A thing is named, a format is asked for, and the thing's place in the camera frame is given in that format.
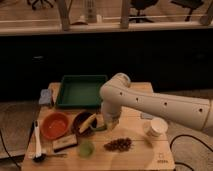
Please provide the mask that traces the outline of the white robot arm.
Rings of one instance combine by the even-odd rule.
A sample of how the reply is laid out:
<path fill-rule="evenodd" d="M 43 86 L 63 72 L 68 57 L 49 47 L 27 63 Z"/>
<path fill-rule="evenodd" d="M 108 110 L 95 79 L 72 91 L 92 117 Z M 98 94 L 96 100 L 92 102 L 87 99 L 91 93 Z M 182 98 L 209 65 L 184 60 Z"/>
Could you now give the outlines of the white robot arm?
<path fill-rule="evenodd" d="M 213 100 L 159 93 L 146 93 L 131 88 L 124 73 L 115 74 L 100 88 L 101 113 L 108 129 L 113 129 L 121 108 L 129 107 L 168 119 L 213 137 Z"/>

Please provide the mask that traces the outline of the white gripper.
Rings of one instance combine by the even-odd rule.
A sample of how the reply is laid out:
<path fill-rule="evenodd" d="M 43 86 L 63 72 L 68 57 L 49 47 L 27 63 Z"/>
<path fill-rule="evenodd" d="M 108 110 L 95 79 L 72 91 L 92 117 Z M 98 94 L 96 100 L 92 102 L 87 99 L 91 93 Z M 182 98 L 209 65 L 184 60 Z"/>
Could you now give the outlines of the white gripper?
<path fill-rule="evenodd" d="M 118 115 L 110 115 L 106 114 L 103 116 L 104 123 L 108 130 L 113 130 L 119 123 L 119 116 Z"/>

